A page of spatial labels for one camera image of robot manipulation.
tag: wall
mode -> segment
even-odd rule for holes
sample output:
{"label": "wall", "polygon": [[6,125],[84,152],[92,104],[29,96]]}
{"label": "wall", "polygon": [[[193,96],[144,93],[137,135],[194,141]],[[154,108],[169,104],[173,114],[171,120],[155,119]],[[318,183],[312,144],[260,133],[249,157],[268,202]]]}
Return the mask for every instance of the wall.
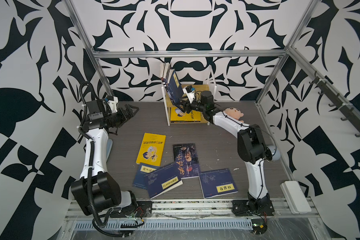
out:
{"label": "wall", "polygon": [[[97,51],[283,49],[308,0],[73,0]],[[201,84],[211,65],[217,100],[255,100],[276,57],[102,59],[121,99],[158,101],[160,63]]]}
{"label": "wall", "polygon": [[98,79],[60,0],[0,1],[0,239],[57,237],[84,161],[77,89]]}
{"label": "wall", "polygon": [[[323,0],[296,47],[360,110],[360,0]],[[330,233],[360,239],[360,138],[310,81],[289,58],[261,106]]]}

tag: perforated metal strip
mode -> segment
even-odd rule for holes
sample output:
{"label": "perforated metal strip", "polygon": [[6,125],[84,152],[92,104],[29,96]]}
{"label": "perforated metal strip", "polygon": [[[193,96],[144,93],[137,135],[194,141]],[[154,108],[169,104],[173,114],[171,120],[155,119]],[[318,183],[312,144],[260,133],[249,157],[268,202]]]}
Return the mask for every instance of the perforated metal strip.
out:
{"label": "perforated metal strip", "polygon": [[[109,220],[104,230],[119,230],[120,224],[134,225],[131,220]],[[91,221],[77,221],[76,231],[94,230]],[[242,229],[253,230],[250,219],[179,219],[179,220],[145,220],[140,230],[201,230],[201,229]]]}

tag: yellow book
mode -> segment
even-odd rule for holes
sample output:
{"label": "yellow book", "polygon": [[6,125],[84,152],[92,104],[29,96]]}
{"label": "yellow book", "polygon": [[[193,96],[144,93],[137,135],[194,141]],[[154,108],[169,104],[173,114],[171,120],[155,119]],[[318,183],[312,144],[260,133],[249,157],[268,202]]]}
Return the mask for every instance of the yellow book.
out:
{"label": "yellow book", "polygon": [[144,133],[136,163],[143,162],[159,167],[163,156],[165,137],[165,135]]}
{"label": "yellow book", "polygon": [[201,120],[201,112],[183,113],[180,109],[171,107],[171,122],[200,122]]}

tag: yellow title label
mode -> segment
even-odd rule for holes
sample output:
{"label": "yellow title label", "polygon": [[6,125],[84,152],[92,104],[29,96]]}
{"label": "yellow title label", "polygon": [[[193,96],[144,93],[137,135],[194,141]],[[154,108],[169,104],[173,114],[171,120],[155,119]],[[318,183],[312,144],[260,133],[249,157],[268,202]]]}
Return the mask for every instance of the yellow title label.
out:
{"label": "yellow title label", "polygon": [[154,171],[154,170],[156,170],[156,169],[151,168],[151,167],[141,166],[141,170],[140,170],[140,171],[142,171],[142,172],[152,172],[152,171]]}
{"label": "yellow title label", "polygon": [[161,186],[163,187],[163,189],[166,189],[167,187],[169,187],[170,185],[177,183],[179,181],[179,179],[177,177],[174,177],[171,180],[168,180],[166,182],[164,182],[163,184],[161,184]]}
{"label": "yellow title label", "polygon": [[176,73],[173,75],[173,78],[175,79],[176,86],[179,87],[179,81],[177,79]]}
{"label": "yellow title label", "polygon": [[225,192],[225,191],[229,191],[229,190],[233,190],[235,189],[233,184],[227,184],[227,185],[222,185],[222,186],[217,186],[217,192]]}

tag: blue book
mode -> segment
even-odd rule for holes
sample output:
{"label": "blue book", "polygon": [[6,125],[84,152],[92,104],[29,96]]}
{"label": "blue book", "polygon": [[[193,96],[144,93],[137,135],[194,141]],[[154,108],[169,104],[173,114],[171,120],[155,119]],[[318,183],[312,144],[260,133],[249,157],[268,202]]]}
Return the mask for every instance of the blue book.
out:
{"label": "blue book", "polygon": [[204,198],[237,192],[237,187],[228,168],[199,172]]}
{"label": "blue book", "polygon": [[132,183],[132,186],[138,187],[141,189],[147,189],[147,187],[145,186],[144,175],[147,173],[153,172],[154,170],[156,170],[158,168],[159,167],[157,167],[157,166],[152,166],[152,165],[148,165],[148,164],[141,162],[139,165],[139,168],[137,170],[135,180]]}
{"label": "blue book", "polygon": [[169,99],[171,99],[172,104],[180,103],[180,99],[182,98],[184,92],[181,86],[180,81],[177,78],[177,74],[175,69],[170,68],[170,64],[166,63],[161,65],[162,82],[164,84],[165,89],[167,90]]}
{"label": "blue book", "polygon": [[173,157],[181,178],[198,177],[200,171],[199,159],[197,157],[194,143],[174,144]]}
{"label": "blue book", "polygon": [[175,163],[145,174],[144,181],[151,199],[183,184]]}

